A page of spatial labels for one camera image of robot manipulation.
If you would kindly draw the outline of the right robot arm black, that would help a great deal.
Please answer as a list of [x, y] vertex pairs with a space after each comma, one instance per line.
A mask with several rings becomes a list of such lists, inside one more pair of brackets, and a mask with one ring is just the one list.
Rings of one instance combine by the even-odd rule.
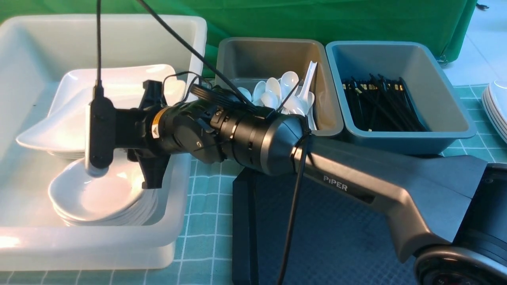
[[162, 104], [147, 81], [139, 108], [114, 109], [115, 148], [141, 165], [147, 189], [172, 154], [234, 160], [261, 173], [297, 174], [278, 284], [284, 283], [302, 176], [385, 215], [401, 261], [420, 285], [506, 284], [506, 165], [460, 155], [417, 158], [316, 137], [301, 115], [191, 87], [198, 100]]

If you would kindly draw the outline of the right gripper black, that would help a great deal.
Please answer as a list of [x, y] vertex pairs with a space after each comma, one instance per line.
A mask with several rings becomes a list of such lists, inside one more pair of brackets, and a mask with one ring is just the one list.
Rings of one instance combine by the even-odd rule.
[[160, 189], [170, 155], [157, 145], [151, 126], [166, 101], [162, 98], [162, 82], [146, 80], [143, 88], [138, 108], [116, 109], [115, 148], [125, 149], [128, 160], [139, 163], [143, 189]]

